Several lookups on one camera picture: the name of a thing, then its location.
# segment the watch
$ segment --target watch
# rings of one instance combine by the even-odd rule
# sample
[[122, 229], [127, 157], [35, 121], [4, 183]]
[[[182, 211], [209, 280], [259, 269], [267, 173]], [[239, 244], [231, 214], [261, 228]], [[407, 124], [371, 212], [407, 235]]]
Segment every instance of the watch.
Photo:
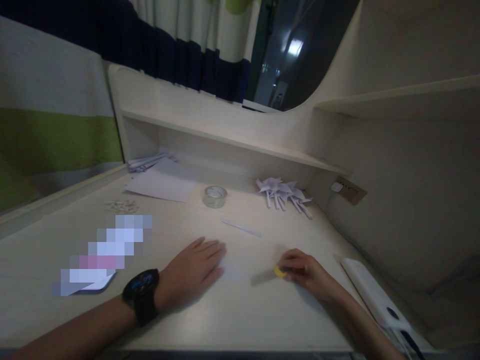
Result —
[[145, 270], [135, 276], [123, 289], [122, 299], [135, 310], [140, 327], [145, 326], [157, 316], [154, 294], [160, 276], [157, 269]]

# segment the wall socket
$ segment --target wall socket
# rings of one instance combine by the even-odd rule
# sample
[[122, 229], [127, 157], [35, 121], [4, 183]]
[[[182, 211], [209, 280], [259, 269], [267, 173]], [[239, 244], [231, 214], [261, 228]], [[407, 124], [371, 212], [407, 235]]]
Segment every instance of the wall socket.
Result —
[[337, 177], [335, 181], [343, 185], [338, 195], [340, 195], [352, 205], [357, 205], [360, 200], [362, 200], [364, 196], [367, 195], [367, 192], [365, 190], [341, 176]]

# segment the finger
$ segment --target finger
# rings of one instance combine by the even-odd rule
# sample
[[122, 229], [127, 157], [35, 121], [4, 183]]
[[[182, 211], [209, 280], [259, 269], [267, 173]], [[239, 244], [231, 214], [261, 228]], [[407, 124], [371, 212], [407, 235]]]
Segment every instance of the finger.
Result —
[[209, 247], [218, 244], [220, 241], [218, 240], [210, 240], [210, 241], [205, 241], [203, 244], [198, 246], [196, 249], [197, 251], [201, 252], [204, 251], [205, 249], [208, 249]]
[[297, 248], [288, 250], [285, 252], [282, 256], [281, 259], [294, 259], [294, 258], [304, 258], [306, 257], [307, 254], [305, 254], [303, 251], [298, 250]]
[[203, 250], [201, 252], [201, 255], [202, 256], [205, 256], [205, 259], [208, 259], [209, 257], [215, 255], [216, 253], [218, 253], [220, 250], [222, 250], [223, 248], [225, 248], [225, 243], [224, 242], [221, 242], [221, 243], [216, 243], [212, 246], [209, 246], [208, 248], [206, 248], [205, 250]]
[[211, 287], [224, 274], [224, 271], [225, 269], [223, 269], [222, 267], [217, 267], [210, 271], [201, 283], [203, 289], [206, 290]]
[[291, 268], [297, 270], [305, 270], [305, 262], [303, 259], [282, 259], [278, 262], [278, 266], [281, 268]]
[[227, 248], [224, 247], [220, 251], [216, 252], [212, 256], [210, 256], [206, 261], [208, 263], [208, 270], [216, 268], [220, 261], [224, 258], [225, 254], [227, 253]]
[[205, 240], [205, 236], [199, 237], [197, 240], [192, 242], [190, 245], [188, 245], [186, 248], [187, 249], [195, 249], [198, 247], [200, 244], [202, 244]]

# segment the window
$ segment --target window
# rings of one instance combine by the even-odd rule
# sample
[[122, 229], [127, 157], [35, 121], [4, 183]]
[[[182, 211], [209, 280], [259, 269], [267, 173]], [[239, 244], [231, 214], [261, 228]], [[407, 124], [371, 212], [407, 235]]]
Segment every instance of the window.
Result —
[[327, 73], [358, 3], [262, 0], [244, 106], [286, 111], [307, 100]]

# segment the shelf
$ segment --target shelf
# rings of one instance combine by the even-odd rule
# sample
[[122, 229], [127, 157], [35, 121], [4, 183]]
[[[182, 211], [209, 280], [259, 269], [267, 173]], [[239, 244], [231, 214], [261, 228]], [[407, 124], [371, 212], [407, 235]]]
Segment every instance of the shelf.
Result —
[[147, 122], [150, 124], [158, 125], [161, 127], [181, 131], [184, 133], [189, 133], [192, 135], [196, 135], [202, 138], [207, 138], [211, 140], [215, 140], [221, 143], [230, 144], [233, 146], [237, 146], [239, 148], [253, 150], [258, 153], [263, 153], [267, 155], [271, 155], [277, 158], [290, 160], [296, 163], [310, 165], [315, 168], [329, 170], [335, 173], [350, 175], [352, 172], [344, 169], [343, 167], [337, 166], [328, 162], [323, 158], [316, 158], [310, 156], [306, 153], [296, 151], [287, 147], [282, 147], [274, 144], [269, 143], [259, 143], [256, 141], [251, 141], [245, 137], [237, 136], [234, 134], [226, 134], [226, 133], [219, 133], [216, 129], [202, 129], [196, 128], [194, 125], [185, 125], [173, 122], [171, 120], [162, 118], [159, 113], [150, 112], [150, 111], [127, 111], [121, 110], [121, 113], [124, 117]]
[[322, 110], [392, 121], [478, 122], [480, 74], [322, 101]]

